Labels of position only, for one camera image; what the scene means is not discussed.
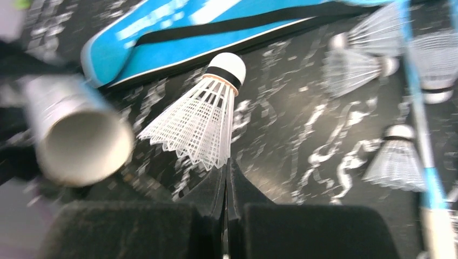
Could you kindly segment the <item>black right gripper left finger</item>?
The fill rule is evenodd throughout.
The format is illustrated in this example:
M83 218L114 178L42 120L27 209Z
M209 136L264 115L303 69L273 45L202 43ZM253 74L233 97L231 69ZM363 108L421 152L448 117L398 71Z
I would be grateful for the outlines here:
M154 188L144 197L114 176L92 187L41 184L63 206L40 258L222 258L226 168L213 169L172 201Z

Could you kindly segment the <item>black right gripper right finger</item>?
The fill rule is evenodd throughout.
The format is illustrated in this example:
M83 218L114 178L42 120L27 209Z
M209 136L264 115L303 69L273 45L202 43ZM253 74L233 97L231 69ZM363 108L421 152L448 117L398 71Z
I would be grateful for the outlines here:
M374 209L278 205L227 166L230 258L398 258L390 231Z

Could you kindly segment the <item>silver shuttlecock tube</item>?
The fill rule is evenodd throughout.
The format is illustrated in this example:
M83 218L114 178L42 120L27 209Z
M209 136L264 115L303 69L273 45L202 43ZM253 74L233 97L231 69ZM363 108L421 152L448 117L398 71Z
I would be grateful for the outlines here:
M37 162L48 179L72 187L92 185L130 158L130 123L83 76L30 75L18 83Z

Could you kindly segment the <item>white plastic shuttlecock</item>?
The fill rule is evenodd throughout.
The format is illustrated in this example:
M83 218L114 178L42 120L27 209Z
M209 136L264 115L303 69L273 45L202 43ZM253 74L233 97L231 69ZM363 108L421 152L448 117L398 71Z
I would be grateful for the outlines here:
M207 171L221 168L231 155L234 99L246 78L246 65L234 53L220 53L201 80L165 109L138 139L187 157Z

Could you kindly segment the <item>white shuttlecock black band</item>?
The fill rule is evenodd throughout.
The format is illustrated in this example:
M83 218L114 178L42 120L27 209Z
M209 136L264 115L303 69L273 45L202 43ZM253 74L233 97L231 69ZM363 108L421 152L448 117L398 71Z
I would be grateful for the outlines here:
M414 129L406 124L390 126L384 143L369 164L362 180L373 185L425 192L423 167L414 145Z

